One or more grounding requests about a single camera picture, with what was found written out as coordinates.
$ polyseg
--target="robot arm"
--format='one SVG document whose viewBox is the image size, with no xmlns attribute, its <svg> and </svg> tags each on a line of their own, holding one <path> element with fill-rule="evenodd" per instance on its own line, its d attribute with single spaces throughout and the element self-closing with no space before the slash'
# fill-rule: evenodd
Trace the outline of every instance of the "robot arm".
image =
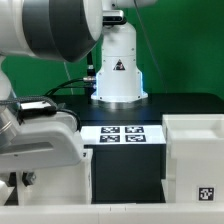
<svg viewBox="0 0 224 224">
<path fill-rule="evenodd" d="M 152 5 L 157 0 L 136 0 L 139 7 L 145 7 L 147 5 Z M 134 8 L 134 0 L 103 0 L 103 9 L 111 10 L 114 8 Z"/>
<path fill-rule="evenodd" d="M 0 54 L 74 62 L 101 34 L 101 1 L 0 0 Z"/>
<path fill-rule="evenodd" d="M 75 62 L 97 43 L 101 0 L 0 0 L 0 66 L 6 55 Z M 0 71 L 0 101 L 12 97 Z M 0 172 L 76 165 L 83 142 L 77 119 L 59 112 L 19 125 L 10 105 L 0 105 Z"/>
</svg>

